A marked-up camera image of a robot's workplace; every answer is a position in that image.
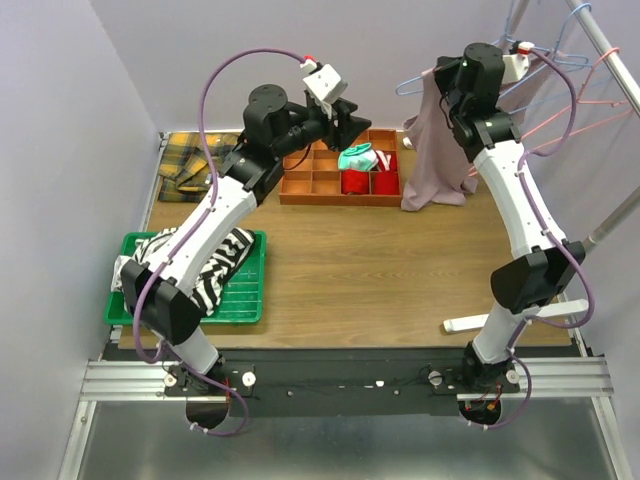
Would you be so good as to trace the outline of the red rolled cloth left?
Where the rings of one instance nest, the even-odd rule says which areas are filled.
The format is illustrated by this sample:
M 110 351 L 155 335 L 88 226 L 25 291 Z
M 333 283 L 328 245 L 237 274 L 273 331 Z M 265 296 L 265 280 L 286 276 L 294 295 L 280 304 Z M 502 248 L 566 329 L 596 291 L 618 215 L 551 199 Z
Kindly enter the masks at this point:
M 341 193 L 343 195 L 367 195 L 369 193 L 369 173 L 353 169 L 341 173 Z

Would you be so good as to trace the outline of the orange compartment tray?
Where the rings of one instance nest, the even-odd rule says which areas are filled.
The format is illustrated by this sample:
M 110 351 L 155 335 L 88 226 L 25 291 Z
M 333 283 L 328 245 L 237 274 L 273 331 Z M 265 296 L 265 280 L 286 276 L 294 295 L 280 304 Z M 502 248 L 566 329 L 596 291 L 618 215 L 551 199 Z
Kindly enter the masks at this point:
M 372 177 L 379 172 L 376 167 L 369 173 L 367 195 L 343 195 L 341 173 L 338 169 L 339 152 L 332 151 L 317 141 L 312 146 L 297 151 L 284 159 L 284 177 L 279 199 L 286 205 L 369 206 L 398 207 L 402 197 L 402 181 L 399 169 L 397 134 L 394 130 L 368 129 L 352 146 L 370 142 L 375 150 L 395 152 L 398 160 L 400 194 L 381 196 L 372 193 Z

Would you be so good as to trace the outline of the mauve tank top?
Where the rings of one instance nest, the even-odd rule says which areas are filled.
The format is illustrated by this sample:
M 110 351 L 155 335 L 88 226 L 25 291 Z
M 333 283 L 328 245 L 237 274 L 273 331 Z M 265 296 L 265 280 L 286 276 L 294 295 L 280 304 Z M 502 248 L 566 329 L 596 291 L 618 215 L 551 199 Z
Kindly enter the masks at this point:
M 470 173 L 476 156 L 522 139 L 526 108 L 549 77 L 535 70 L 547 70 L 547 59 L 528 43 L 509 53 L 472 43 L 461 56 L 441 56 L 423 72 L 419 113 L 404 122 L 416 164 L 404 186 L 402 210 L 465 204 L 477 188 Z

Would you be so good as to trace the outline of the red rolled cloth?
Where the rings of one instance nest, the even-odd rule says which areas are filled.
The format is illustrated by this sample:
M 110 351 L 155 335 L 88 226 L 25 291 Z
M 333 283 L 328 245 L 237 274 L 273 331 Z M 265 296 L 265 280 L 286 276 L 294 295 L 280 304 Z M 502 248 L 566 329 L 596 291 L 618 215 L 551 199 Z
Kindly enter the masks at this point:
M 369 193 L 369 173 L 353 169 L 341 173 L 341 193 L 343 195 L 367 195 Z
M 372 177 L 372 193 L 381 196 L 398 196 L 400 183 L 395 171 L 380 171 Z

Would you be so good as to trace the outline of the black white striped garment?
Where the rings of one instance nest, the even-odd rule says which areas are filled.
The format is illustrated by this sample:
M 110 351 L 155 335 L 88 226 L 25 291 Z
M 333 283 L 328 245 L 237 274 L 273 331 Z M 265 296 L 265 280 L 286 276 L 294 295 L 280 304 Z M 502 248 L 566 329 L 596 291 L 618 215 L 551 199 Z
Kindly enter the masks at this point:
M 123 294 L 122 267 L 129 260 L 140 264 L 162 247 L 177 231 L 176 227 L 165 228 L 152 236 L 135 238 L 135 249 L 127 255 L 119 255 L 114 264 L 110 290 Z M 219 307 L 223 289 L 241 268 L 255 249 L 257 236 L 254 231 L 234 228 L 220 247 L 202 267 L 192 289 L 190 299 L 211 318 Z

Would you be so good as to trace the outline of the green plastic tray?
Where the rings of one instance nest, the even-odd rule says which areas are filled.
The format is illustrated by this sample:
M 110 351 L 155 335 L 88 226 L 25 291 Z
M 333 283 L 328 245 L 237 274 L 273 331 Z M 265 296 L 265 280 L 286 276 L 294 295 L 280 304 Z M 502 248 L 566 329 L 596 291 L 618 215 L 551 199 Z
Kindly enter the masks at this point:
M 220 303 L 202 324 L 242 325 L 255 324 L 262 317 L 266 261 L 266 233 L 254 234 L 254 247 L 238 271 L 222 287 Z M 120 254 L 132 256 L 144 242 L 157 236 L 157 232 L 131 232 L 125 235 Z M 132 314 L 127 310 L 124 296 L 119 291 L 109 293 L 103 320 L 107 325 L 131 326 Z

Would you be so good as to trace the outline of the metal clothes rack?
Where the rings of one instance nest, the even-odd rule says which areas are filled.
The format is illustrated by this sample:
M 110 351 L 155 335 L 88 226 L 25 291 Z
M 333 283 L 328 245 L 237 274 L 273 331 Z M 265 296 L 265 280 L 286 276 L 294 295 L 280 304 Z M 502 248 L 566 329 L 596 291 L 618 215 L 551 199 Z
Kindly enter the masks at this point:
M 605 38 L 596 25 L 591 10 L 578 13 L 577 21 L 600 55 L 598 59 L 592 60 L 588 73 L 594 74 L 599 68 L 608 68 L 623 91 L 624 101 L 629 104 L 631 112 L 638 113 L 639 86 L 620 60 L 618 48 L 612 46 Z M 503 56 L 509 54 L 512 48 L 506 44 L 503 35 L 493 45 L 502 51 Z M 538 52 L 534 46 L 529 54 L 529 71 L 521 81 L 531 73 L 533 58 L 544 63 L 561 78 L 567 78 L 568 74 L 562 68 L 549 57 Z M 461 206 L 467 195 L 475 190 L 477 171 L 473 159 L 456 157 L 450 119 L 448 116 L 437 118 L 433 111 L 444 100 L 434 79 L 435 67 L 419 75 L 418 79 L 423 84 L 419 91 L 422 96 L 421 109 L 418 115 L 408 119 L 404 124 L 405 144 L 418 152 L 417 166 L 405 186 L 401 202 L 401 207 L 405 211 L 418 211 L 429 203 Z M 523 123 L 519 123 L 514 118 L 502 97 L 509 87 L 515 87 L 521 81 L 514 84 L 501 84 L 497 101 L 499 108 L 503 111 L 501 116 L 511 119 L 516 127 L 521 127 Z M 500 194 L 499 206 L 507 215 L 512 251 L 515 256 L 521 257 L 533 244 L 532 237 L 528 233 L 529 226 L 526 218 L 534 219 L 539 214 L 545 214 L 547 210 L 537 192 L 526 193 L 517 190 L 513 183 L 507 184 Z M 525 218 L 518 217 L 515 209 L 517 206 L 525 207 Z

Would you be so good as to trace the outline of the yellow plaid shirt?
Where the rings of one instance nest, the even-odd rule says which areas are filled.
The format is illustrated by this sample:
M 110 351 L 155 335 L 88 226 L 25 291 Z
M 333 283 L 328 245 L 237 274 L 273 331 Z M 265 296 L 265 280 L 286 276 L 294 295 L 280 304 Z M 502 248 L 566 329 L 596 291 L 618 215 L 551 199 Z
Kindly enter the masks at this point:
M 233 133 L 207 133 L 206 146 L 215 167 L 236 146 Z M 197 132 L 170 133 L 161 156 L 158 200 L 170 203 L 199 203 L 211 186 L 208 155 Z

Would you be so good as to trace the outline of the black mounting base plate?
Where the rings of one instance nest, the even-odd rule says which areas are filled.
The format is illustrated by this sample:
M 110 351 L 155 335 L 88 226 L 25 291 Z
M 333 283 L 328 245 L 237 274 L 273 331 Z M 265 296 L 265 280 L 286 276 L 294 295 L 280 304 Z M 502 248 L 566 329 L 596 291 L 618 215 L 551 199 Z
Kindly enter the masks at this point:
M 504 369 L 465 377 L 456 347 L 227 349 L 210 378 L 235 389 L 231 414 L 261 417 L 455 416 L 465 396 L 519 392 Z

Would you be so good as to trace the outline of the teal white sock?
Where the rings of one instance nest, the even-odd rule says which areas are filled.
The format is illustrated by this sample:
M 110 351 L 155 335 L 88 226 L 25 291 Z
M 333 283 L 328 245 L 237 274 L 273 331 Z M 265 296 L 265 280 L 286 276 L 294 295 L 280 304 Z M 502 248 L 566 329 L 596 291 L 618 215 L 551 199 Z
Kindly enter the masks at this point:
M 378 156 L 370 142 L 358 144 L 342 151 L 338 157 L 338 169 L 370 171 L 376 167 Z

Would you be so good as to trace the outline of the red rolled cloth right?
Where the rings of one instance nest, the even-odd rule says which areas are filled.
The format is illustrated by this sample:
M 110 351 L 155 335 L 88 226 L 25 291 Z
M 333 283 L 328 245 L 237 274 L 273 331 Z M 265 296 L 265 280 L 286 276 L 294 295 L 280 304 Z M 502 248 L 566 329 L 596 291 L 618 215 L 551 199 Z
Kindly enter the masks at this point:
M 395 171 L 380 171 L 372 177 L 372 193 L 381 196 L 398 196 L 400 183 Z

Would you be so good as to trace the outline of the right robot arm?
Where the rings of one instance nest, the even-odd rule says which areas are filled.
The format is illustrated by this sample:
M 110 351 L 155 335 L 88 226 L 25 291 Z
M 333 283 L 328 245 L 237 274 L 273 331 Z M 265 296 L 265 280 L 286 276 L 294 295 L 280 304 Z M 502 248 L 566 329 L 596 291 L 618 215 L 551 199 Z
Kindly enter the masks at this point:
M 513 257 L 491 274 L 494 305 L 465 348 L 457 379 L 468 391 L 505 378 L 526 323 L 566 288 L 585 258 L 582 244 L 568 241 L 546 208 L 516 122 L 498 105 L 502 86 L 527 74 L 532 50 L 523 42 L 506 55 L 494 45 L 472 43 L 459 57 L 439 58 L 435 69 L 448 126 L 489 187 Z

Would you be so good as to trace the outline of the aluminium frame rail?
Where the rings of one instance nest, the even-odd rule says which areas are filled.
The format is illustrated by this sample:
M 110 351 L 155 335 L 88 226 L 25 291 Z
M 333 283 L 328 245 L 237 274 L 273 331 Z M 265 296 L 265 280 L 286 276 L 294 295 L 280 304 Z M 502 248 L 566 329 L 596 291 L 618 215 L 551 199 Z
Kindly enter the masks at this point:
M 534 399 L 582 398 L 592 400 L 615 475 L 633 474 L 621 447 L 610 398 L 614 389 L 603 357 L 526 358 Z M 79 403 L 58 477 L 79 477 L 89 432 L 99 402 L 168 401 L 161 366 L 139 361 L 91 361 L 87 364 Z

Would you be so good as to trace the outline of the red white striped sock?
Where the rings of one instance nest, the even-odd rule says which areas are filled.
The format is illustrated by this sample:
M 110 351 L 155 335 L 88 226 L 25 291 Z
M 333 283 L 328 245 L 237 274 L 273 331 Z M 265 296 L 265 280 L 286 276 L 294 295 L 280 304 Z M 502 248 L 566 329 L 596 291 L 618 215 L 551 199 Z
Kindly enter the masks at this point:
M 377 157 L 376 170 L 379 172 L 397 172 L 398 160 L 395 152 L 375 151 Z

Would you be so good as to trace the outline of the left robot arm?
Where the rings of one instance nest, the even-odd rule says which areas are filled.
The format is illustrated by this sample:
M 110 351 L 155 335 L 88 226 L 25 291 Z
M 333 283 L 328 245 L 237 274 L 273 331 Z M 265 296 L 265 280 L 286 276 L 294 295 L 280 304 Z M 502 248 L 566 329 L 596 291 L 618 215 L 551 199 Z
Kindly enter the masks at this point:
M 308 85 L 303 105 L 290 102 L 277 85 L 255 88 L 238 142 L 201 203 L 149 259 L 130 260 L 121 270 L 134 325 L 151 330 L 174 352 L 189 369 L 188 384 L 201 395 L 220 387 L 222 372 L 220 354 L 200 326 L 205 310 L 191 299 L 195 281 L 233 228 L 280 182 L 286 156 L 316 141 L 343 151 L 370 127 L 355 116 L 356 104 L 343 99 L 346 88 L 345 82 L 331 86 L 326 80 Z

